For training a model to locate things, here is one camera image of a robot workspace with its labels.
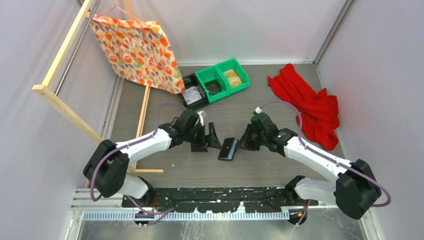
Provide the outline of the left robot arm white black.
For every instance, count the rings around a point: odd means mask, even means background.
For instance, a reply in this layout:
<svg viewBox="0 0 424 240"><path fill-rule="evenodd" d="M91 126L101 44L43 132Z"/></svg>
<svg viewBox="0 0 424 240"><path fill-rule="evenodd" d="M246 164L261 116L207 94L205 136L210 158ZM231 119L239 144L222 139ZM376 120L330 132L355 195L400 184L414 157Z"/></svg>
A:
<svg viewBox="0 0 424 240"><path fill-rule="evenodd" d="M207 152L208 148L222 149L215 126L208 124L205 131L203 111L185 109L173 121L158 125L152 132L131 140L114 143L101 141L88 163L83 175L90 183L90 197L98 201L122 194L134 198L141 207L153 202L152 187L141 177L128 173L137 161L157 152L167 151L182 143L189 143L192 152Z"/></svg>

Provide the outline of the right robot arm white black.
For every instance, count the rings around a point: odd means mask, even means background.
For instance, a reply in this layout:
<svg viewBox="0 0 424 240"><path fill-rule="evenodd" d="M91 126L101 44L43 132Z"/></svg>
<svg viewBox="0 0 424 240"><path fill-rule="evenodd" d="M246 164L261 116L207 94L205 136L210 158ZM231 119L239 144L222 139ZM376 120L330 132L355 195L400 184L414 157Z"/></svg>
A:
<svg viewBox="0 0 424 240"><path fill-rule="evenodd" d="M369 164L361 159L351 162L307 144L296 132L278 129L266 113L254 115L237 143L239 149L273 153L298 161L325 178L313 180L297 175L284 187L291 205L315 200L336 205L348 217L359 220L382 195Z"/></svg>

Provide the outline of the black leather card holder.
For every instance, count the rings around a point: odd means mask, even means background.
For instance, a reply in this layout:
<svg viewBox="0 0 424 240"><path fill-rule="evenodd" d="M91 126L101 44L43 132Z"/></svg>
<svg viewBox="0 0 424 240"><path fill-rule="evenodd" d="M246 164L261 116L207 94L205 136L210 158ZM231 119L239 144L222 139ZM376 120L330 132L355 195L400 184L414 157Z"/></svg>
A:
<svg viewBox="0 0 424 240"><path fill-rule="evenodd" d="M223 141L222 148L218 154L220 161L232 161L237 151L238 140L235 137L226 138Z"/></svg>

